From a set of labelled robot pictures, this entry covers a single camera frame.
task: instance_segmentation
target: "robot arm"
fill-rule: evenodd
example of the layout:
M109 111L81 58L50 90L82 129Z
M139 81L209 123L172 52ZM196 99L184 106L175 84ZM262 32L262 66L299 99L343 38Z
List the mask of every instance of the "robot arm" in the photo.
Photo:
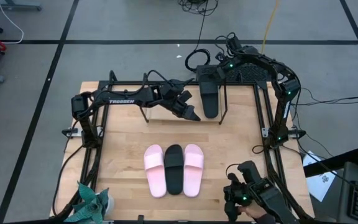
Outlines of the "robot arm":
M186 104L186 101L191 98L191 93L184 91L184 87L190 81L192 80L185 82L169 80L162 85L142 86L136 91L96 90L74 96L71 99L71 112L83 129L83 146L98 147L100 145L96 126L91 124L90 116L104 105L137 105L142 108L160 105L178 118L200 121L194 112L194 106Z
M290 113L290 102L300 90L300 82L296 74L281 62L271 59L258 53L255 47L241 46L239 39L234 36L227 40L227 47L233 57L227 57L219 53L216 58L221 62L217 72L219 76L244 63L252 63L268 71L272 79L272 86L277 98L277 109L273 125L270 127L266 145L271 148L288 141L287 118ZM282 74L285 79L279 82L278 74Z
M223 192L226 201L224 211L229 221L237 220L239 213L236 204L248 206L255 200L279 223L319 223L299 206L288 189L280 184L280 181L276 181L276 187L268 178L261 178L254 162L243 162L238 165L237 169L241 172L246 183L240 182L233 173L228 175L231 184L224 187ZM284 198L288 199L299 220L285 206Z

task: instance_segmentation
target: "yellow cable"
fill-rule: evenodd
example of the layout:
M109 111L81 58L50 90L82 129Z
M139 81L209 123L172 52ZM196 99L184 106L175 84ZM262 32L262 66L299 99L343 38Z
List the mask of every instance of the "yellow cable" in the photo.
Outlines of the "yellow cable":
M268 20L268 24L267 24L266 31L265 31L265 36L264 36L264 41L262 42L262 50L261 50L261 53L263 53L264 50L265 50L265 42L266 42L267 34L269 33L270 25L272 24L272 21L273 21L273 18L274 18L274 14L276 13L276 9L277 9L277 7L278 7L279 2L280 2L280 0L276 0L276 5L274 6L272 15L270 16L270 19Z

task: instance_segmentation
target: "white paper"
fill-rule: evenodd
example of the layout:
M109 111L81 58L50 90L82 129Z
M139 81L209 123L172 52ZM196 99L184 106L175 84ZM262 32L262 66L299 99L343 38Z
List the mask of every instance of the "white paper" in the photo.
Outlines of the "white paper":
M313 156L313 157L318 161L321 161L319 157L317 156ZM303 166L307 166L315 162L316 161L309 155L306 155L305 158L303 158ZM309 193L313 195L317 200L322 202L325 195L327 194L329 186L331 186L331 184L333 183L334 178L335 175L330 172L326 172L320 175L316 175L314 177L306 178L306 181L308 183Z

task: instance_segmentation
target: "metal bracket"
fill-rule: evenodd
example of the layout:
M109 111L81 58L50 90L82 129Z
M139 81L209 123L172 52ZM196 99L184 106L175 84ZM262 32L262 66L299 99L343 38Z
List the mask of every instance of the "metal bracket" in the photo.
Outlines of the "metal bracket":
M288 138L292 139L300 139L306 134L306 131L304 130L296 130L295 128L291 128L288 130Z
M137 224L143 224L144 223L144 215L139 215L137 217Z
M256 81L256 85L263 90L267 90L267 82L266 81Z
M262 128L262 137L267 138L269 135L269 129L268 128Z
M96 128L98 130L98 136L100 136L100 137L103 136L104 133L100 134L103 130L102 127L98 126ZM82 132L82 128L74 128L71 130L71 127L69 127L68 129L64 129L62 131L62 134L68 138L69 137L73 138L73 137L81 137L81 132Z

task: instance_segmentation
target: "potted plant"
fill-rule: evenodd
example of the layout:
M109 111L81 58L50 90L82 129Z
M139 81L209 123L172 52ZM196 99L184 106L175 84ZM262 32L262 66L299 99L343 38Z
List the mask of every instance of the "potted plant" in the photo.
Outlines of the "potted plant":
M106 213L113 205L113 200L109 196L109 189L96 194L88 186L78 183L78 191L84 202L73 205L74 214L64 220L64 222L78 222L102 224Z

